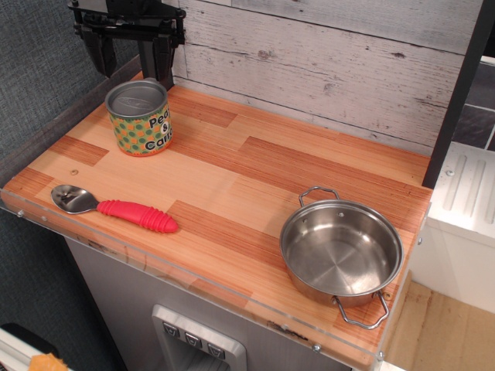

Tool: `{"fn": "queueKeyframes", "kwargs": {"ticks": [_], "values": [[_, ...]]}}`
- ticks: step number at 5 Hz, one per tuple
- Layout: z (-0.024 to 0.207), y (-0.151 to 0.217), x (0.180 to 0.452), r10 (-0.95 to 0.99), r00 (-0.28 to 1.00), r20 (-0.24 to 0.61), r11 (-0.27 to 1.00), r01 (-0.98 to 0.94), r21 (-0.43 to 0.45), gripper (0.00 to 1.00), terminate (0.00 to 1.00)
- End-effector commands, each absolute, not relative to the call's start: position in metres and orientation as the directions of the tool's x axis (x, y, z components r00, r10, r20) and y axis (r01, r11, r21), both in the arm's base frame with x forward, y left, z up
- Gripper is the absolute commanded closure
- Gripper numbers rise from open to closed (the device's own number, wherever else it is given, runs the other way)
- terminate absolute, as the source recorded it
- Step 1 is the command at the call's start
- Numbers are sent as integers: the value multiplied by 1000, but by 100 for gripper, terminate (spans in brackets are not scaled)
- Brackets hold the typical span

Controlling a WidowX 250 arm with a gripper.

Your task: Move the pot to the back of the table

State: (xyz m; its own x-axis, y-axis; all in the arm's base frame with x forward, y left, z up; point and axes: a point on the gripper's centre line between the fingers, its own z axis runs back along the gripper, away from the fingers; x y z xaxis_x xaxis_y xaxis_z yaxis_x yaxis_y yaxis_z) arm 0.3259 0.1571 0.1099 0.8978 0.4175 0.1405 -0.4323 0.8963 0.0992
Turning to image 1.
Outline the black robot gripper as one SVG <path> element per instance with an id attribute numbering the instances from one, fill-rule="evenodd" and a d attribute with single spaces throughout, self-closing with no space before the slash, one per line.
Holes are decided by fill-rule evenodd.
<path id="1" fill-rule="evenodd" d="M 96 70 L 111 77 L 117 65 L 113 39 L 153 41 L 155 78 L 173 86 L 174 48 L 185 43 L 183 9 L 161 1 L 68 1 L 76 34 L 84 41 Z"/>

